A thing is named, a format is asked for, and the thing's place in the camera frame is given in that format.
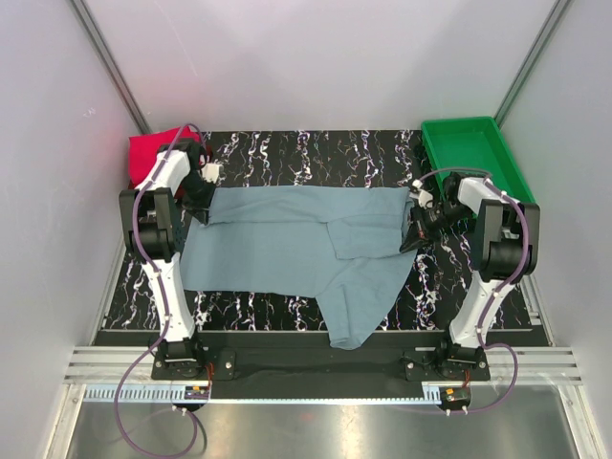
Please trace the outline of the grey blue t shirt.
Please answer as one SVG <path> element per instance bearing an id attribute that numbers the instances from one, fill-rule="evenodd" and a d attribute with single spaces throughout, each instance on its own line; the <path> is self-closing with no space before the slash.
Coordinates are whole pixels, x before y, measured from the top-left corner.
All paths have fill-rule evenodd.
<path id="1" fill-rule="evenodd" d="M 301 296 L 317 302 L 334 348 L 361 347 L 401 292 L 413 201 L 405 187 L 220 187 L 181 257 L 188 291 Z"/>

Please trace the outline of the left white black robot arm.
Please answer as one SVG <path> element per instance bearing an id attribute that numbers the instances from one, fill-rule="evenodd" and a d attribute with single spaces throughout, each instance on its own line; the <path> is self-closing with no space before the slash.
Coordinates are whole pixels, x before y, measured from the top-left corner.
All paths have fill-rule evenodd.
<path id="1" fill-rule="evenodd" d="M 141 262 L 159 316 L 160 335 L 150 349 L 155 380 L 196 380 L 209 370 L 181 278 L 186 229 L 175 201 L 182 189 L 192 217 L 208 222 L 220 169 L 201 164 L 205 155 L 193 139 L 165 144 L 145 179 L 119 195 L 126 251 Z"/>

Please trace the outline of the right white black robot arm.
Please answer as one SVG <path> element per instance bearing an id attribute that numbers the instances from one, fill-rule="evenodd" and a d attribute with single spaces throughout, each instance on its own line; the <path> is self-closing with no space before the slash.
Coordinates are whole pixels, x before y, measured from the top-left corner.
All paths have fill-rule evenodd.
<path id="1" fill-rule="evenodd" d="M 462 306 L 433 351 L 407 358 L 406 374 L 419 381 L 461 381 L 488 373 L 487 334 L 506 296 L 537 262 L 540 208 L 521 203 L 497 188 L 490 174 L 446 169 L 444 198 L 434 199 L 425 179 L 413 181 L 402 252 L 433 244 L 456 222 L 473 217 L 470 242 L 472 281 Z"/>

